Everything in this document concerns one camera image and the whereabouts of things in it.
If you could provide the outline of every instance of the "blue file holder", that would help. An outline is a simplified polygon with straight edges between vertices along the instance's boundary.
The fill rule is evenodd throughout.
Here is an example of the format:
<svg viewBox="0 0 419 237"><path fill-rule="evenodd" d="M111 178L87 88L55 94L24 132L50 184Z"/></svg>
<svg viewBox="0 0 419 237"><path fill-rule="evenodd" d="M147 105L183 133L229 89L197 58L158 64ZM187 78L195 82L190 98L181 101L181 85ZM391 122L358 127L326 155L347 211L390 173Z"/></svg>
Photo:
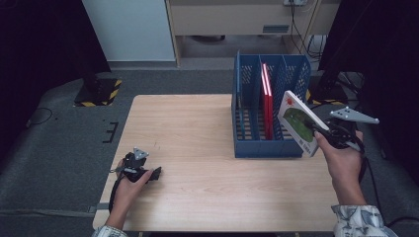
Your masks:
<svg viewBox="0 0 419 237"><path fill-rule="evenodd" d="M261 63L267 63L273 93L274 138L265 139ZM286 90L305 102L311 66L305 55L240 54L234 63L231 116L236 158L298 158L302 149L280 124L277 114Z"/></svg>

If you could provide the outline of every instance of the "black curtain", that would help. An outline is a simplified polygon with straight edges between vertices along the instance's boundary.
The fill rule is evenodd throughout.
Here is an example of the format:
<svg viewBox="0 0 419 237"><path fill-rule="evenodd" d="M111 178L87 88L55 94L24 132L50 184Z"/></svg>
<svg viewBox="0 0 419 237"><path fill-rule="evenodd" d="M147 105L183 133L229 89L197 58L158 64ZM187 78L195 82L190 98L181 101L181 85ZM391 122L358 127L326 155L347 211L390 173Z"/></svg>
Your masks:
<svg viewBox="0 0 419 237"><path fill-rule="evenodd" d="M372 127L386 158L400 161L419 185L418 23L416 0L342 0L319 70L365 75L360 99L380 120Z"/></svg>
<svg viewBox="0 0 419 237"><path fill-rule="evenodd" d="M82 1L0 0L0 164L41 96L83 78L75 50L94 73L111 71Z"/></svg>

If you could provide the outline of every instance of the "wooden table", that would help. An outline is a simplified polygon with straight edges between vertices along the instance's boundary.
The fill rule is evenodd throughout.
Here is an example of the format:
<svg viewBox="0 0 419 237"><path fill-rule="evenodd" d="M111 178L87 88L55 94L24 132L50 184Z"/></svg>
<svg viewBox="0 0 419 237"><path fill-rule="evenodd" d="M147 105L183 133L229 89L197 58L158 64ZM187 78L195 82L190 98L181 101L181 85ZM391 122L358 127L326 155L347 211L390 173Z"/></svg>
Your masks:
<svg viewBox="0 0 419 237"><path fill-rule="evenodd" d="M124 227L133 231L332 231L337 198L320 150L312 158L234 158L231 95L134 98L112 168L134 146L162 166ZM101 203L109 202L110 174ZM105 223L96 212L93 226Z"/></svg>

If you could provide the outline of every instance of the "gray carpet floor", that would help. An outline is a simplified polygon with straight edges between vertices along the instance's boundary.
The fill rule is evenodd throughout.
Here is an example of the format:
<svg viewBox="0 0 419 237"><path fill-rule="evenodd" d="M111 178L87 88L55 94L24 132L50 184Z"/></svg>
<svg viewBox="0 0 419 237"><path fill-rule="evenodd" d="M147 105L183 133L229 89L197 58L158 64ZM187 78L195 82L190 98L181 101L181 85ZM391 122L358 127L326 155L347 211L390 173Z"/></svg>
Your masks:
<svg viewBox="0 0 419 237"><path fill-rule="evenodd" d="M81 80L52 89L42 97L40 108L32 117L33 124L16 141L11 161L0 176L3 211L0 236L90 236L93 214L87 210L99 202L134 96L230 94L233 71L130 70L105 73L101 77L123 80L111 106L73 107ZM315 112L324 118L329 111L340 108L323 106ZM113 141L104 143L110 138L107 130L114 128L111 122L117 122L118 128ZM359 127L365 134L366 152L385 221L389 223L402 216L419 217L419 187L397 161L381 158L371 126L359 124ZM362 187L368 202L377 204L369 171ZM17 213L18 209L59 210L59 214L76 216ZM392 229L399 236L419 236L417 222L403 220ZM295 233L278 235L291 237ZM299 233L299 236L332 236L332 232Z"/></svg>

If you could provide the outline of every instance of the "yellow black hazard tape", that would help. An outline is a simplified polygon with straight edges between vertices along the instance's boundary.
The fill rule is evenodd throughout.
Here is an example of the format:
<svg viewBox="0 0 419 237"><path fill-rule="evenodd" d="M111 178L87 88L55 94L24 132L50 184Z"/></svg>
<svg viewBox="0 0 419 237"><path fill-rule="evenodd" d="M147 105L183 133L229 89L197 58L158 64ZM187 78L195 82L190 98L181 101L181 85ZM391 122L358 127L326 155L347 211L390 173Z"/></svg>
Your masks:
<svg viewBox="0 0 419 237"><path fill-rule="evenodd" d="M309 104L313 105L346 105L348 102L346 100L313 100L311 98L310 91L307 90L307 93L305 94L305 98L307 99Z"/></svg>
<svg viewBox="0 0 419 237"><path fill-rule="evenodd" d="M96 106L109 106L115 99L115 96L120 89L121 83L123 80L116 80L114 88L109 96L109 99L106 101L82 101L82 102L74 102L75 107L96 107Z"/></svg>

